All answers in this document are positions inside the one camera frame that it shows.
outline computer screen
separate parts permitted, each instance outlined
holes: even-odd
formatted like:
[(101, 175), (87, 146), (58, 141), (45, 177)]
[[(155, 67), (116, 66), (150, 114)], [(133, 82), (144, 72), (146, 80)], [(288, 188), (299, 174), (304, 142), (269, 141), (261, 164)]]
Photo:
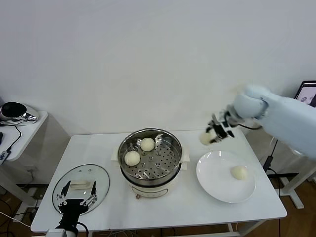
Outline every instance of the computer screen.
[(303, 81), (295, 99), (316, 108), (316, 80)]

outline cable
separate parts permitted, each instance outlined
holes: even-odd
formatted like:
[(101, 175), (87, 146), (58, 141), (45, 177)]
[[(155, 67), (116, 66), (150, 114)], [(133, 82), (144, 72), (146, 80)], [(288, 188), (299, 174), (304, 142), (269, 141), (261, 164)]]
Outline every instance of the cable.
[(15, 129), (19, 132), (18, 138), (11, 144), (11, 146), (8, 147), (8, 149), (6, 149), (6, 151), (8, 152), (8, 151), (11, 150), (12, 146), (14, 145), (14, 143), (16, 143), (16, 142), (20, 139), (20, 137), (22, 136), (22, 133), (21, 133), (21, 131), (18, 129), (18, 127), (17, 127), (16, 125), (4, 124), (4, 123), (2, 122), (2, 123), (0, 123), (0, 126), (13, 126), (13, 127), (15, 127)]
[(25, 187), (28, 186), (31, 182), (34, 181), (33, 171), (31, 170), (30, 173), (31, 173), (32, 179), (30, 180), (30, 182), (28, 182), (26, 185), (24, 185), (24, 186), (22, 187), (22, 189), (25, 188)]
[(7, 207), (10, 209), (10, 215), (12, 215), (12, 208), (10, 207), (10, 205), (6, 202), (0, 199), (0, 201), (2, 201), (5, 205), (7, 205)]
[(259, 129), (262, 128), (262, 126), (259, 126), (259, 127), (247, 127), (247, 126), (242, 125), (242, 124), (238, 124), (238, 126), (244, 127), (244, 128), (250, 129), (250, 130), (259, 130)]
[(10, 219), (12, 219), (12, 220), (15, 220), (15, 221), (17, 221), (17, 222), (20, 222), (21, 224), (23, 224), (23, 225), (25, 225), (25, 226), (31, 228), (31, 226), (28, 226), (27, 224), (24, 224), (23, 222), (21, 222), (21, 221), (19, 221), (19, 220), (17, 220), (17, 219), (14, 219), (13, 217), (8, 216), (7, 214), (4, 214), (2, 211), (0, 211), (0, 213), (1, 213), (2, 215), (6, 216), (6, 217), (8, 217), (8, 218), (10, 218)]
[(275, 152), (275, 149), (276, 149), (276, 146), (277, 146), (277, 142), (278, 142), (278, 140), (276, 141), (275, 146), (273, 147), (273, 150), (272, 150), (272, 153), (271, 153), (270, 156), (273, 156), (273, 153)]
[[(10, 205), (9, 205), (6, 201), (3, 201), (3, 200), (1, 200), (1, 199), (0, 199), (0, 201), (4, 202), (4, 203), (9, 207), (9, 209), (10, 209), (10, 216), (11, 216), (11, 215), (12, 215), (12, 209), (11, 209)], [(0, 225), (0, 227), (3, 226), (8, 220), (9, 220), (9, 218), (6, 219), (6, 220)]]
[(81, 222), (77, 222), (77, 225), (81, 225), (85, 228), (85, 233), (86, 233), (86, 236), (89, 237), (89, 230), (88, 230), (88, 227), (84, 224), (84, 223), (81, 223)]
[(265, 154), (260, 158), (260, 162), (262, 161), (262, 159), (264, 158), (264, 157), (266, 157), (266, 155), (268, 154), (268, 152), (269, 152), (269, 149), (270, 149), (270, 146), (271, 146), (271, 144), (272, 144), (272, 142), (273, 142), (273, 140), (274, 140), (275, 138), (274, 137), (272, 137), (272, 139), (271, 139), (271, 141), (270, 141), (270, 143), (269, 143), (269, 146), (268, 146), (268, 149), (267, 149), (267, 151), (265, 152)]
[[(277, 173), (273, 169), (268, 168), (268, 170), (271, 170), (274, 174), (277, 175)], [(281, 197), (281, 187), (280, 187), (280, 179), (279, 178), (277, 178), (277, 184), (278, 184), (278, 197), (280, 199), (280, 197)], [(280, 218), (278, 219), (278, 237), (281, 237), (281, 219)]]
[(9, 232), (0, 232), (0, 235), (1, 234), (7, 234), (8, 235), (8, 233), (10, 233), (13, 237), (15, 237), (15, 235), (11, 231), (9, 231)]

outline pot handle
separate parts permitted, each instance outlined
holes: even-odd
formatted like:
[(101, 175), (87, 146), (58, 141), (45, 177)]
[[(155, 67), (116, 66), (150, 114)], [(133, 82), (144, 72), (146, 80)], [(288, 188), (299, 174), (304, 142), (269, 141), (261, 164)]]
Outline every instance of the pot handle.
[(187, 170), (188, 169), (188, 163), (190, 162), (190, 151), (189, 146), (182, 146), (182, 156), (180, 159), (181, 162), (181, 169)]

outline power outlet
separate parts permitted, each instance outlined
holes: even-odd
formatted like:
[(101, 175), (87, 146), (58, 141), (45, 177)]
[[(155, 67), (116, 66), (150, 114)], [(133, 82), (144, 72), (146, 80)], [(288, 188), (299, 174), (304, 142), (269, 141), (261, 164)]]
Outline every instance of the power outlet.
[(35, 171), (38, 171), (39, 169), (37, 169), (36, 166), (34, 165), (27, 165), (25, 166), (25, 169), (27, 172), (31, 173), (31, 172), (35, 172)]

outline floor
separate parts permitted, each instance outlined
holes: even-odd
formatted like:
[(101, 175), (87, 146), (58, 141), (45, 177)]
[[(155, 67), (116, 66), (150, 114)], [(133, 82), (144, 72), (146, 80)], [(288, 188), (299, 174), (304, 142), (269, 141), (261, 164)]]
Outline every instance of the floor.
[[(277, 188), (277, 179), (271, 179), (274, 187)], [(41, 195), (45, 193), (46, 188), (40, 188), (35, 197), (41, 199)], [(312, 182), (304, 182), (296, 189), (302, 202), (305, 205), (304, 209), (298, 210), (293, 205), (289, 197), (281, 197), (281, 200), (287, 210), (287, 217), (281, 219), (281, 236), (282, 237), (315, 237), (316, 236), (316, 185)], [(0, 199), (7, 202), (12, 211), (16, 211), (20, 205), (20, 200), (7, 192), (5, 195), (0, 196)], [(0, 211), (9, 214), (9, 208), (1, 201)], [(0, 215), (0, 236), (5, 236), (7, 230), (12, 232), (13, 235), (8, 234), (7, 237), (32, 237), (42, 236), (40, 233), (32, 233), (30, 229), (19, 223), (5, 222), (7, 218)], [(26, 214), (22, 220), (24, 223), (30, 225), (30, 213)], [(167, 229), (153, 229), (153, 230), (137, 230), (137, 237), (168, 237), (168, 236), (182, 236), (182, 235), (196, 235), (196, 234), (208, 234), (208, 233), (220, 233), (226, 232), (226, 225), (216, 226), (197, 226), (197, 227), (184, 227), (184, 228), (167, 228)], [(108, 237), (110, 232), (98, 232), (94, 233), (94, 237)], [(126, 231), (124, 233), (118, 233), (116, 237), (134, 237), (135, 234)], [(278, 237), (278, 220), (266, 221), (264, 224), (256, 228), (249, 233), (246, 237)], [(85, 233), (80, 233), (79, 237), (85, 237)]]

